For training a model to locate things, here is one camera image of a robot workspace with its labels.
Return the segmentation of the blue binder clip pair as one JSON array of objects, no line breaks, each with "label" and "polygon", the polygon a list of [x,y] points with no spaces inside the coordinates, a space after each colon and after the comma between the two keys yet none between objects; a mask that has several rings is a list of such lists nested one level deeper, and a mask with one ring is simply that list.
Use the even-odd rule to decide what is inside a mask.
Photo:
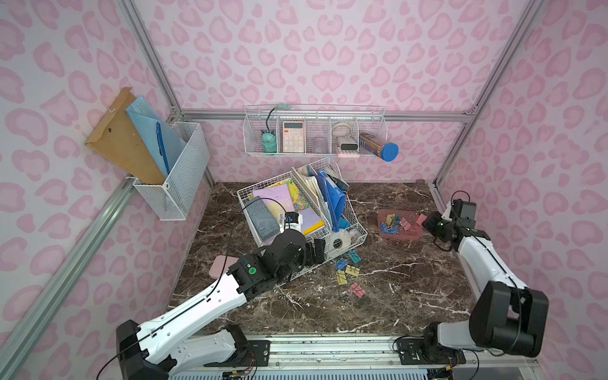
[{"label": "blue binder clip pair", "polygon": [[379,226],[379,230],[383,234],[391,234],[391,235],[399,234],[400,229],[401,229],[401,225],[400,224],[394,224],[393,226],[388,227],[388,226],[386,226],[386,223],[382,223]]}]

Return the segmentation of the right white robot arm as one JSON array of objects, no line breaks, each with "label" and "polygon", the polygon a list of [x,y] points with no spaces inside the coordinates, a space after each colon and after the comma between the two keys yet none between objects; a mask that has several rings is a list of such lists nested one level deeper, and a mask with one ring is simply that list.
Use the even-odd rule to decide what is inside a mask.
[{"label": "right white robot arm", "polygon": [[500,350],[535,358],[542,349],[549,299],[529,288],[498,255],[489,236],[468,218],[444,219],[434,212],[422,227],[453,250],[473,274],[480,294],[470,317],[460,322],[432,323],[425,329],[429,348],[481,351]]}]

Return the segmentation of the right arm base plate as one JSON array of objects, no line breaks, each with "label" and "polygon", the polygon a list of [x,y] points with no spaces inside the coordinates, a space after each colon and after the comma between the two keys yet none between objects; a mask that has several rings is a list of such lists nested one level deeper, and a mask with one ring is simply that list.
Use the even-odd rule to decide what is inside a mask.
[{"label": "right arm base plate", "polygon": [[442,364],[454,367],[466,364],[462,350],[427,345],[422,337],[399,337],[394,341],[392,349],[399,355],[402,365]]}]

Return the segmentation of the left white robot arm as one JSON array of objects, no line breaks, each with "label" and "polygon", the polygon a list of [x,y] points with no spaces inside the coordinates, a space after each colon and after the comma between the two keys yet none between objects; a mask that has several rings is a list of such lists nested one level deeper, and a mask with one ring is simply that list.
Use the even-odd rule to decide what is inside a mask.
[{"label": "left white robot arm", "polygon": [[125,321],[116,330],[114,358],[122,378],[169,379],[197,367],[245,359],[250,344],[238,326],[201,337],[197,332],[325,256],[326,240],[308,242],[300,231],[286,229],[270,245],[223,269],[218,280],[180,306],[142,324]]}]

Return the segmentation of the teal binder clip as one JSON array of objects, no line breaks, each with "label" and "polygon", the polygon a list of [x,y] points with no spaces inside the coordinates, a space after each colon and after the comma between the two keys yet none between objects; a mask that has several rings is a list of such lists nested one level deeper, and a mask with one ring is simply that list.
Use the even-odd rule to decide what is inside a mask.
[{"label": "teal binder clip", "polygon": [[353,262],[353,264],[358,264],[359,262],[361,262],[361,258],[360,256],[356,253],[355,250],[349,250],[348,251],[348,257],[349,259]]}]

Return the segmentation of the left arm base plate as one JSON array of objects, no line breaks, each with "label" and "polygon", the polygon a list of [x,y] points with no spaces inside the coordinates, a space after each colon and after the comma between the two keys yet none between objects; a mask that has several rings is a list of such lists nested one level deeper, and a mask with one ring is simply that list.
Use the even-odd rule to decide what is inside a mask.
[{"label": "left arm base plate", "polygon": [[248,367],[254,360],[254,366],[267,367],[269,365],[271,341],[249,340],[245,348],[239,348],[229,359],[205,364],[204,367]]}]

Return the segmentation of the pink binder clip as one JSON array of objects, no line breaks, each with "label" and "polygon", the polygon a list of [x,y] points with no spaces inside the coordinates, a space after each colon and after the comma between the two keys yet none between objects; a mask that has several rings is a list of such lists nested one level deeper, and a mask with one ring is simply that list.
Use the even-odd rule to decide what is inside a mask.
[{"label": "pink binder clip", "polygon": [[411,229],[413,229],[412,223],[410,223],[410,221],[404,218],[400,220],[400,225],[402,231],[411,231]]},{"label": "pink binder clip", "polygon": [[358,298],[362,299],[365,296],[366,291],[361,288],[357,283],[353,283],[350,287],[350,291]]},{"label": "pink binder clip", "polygon": [[416,220],[416,224],[422,226],[426,219],[427,219],[426,215],[420,214],[420,215],[418,215],[418,218]]}]

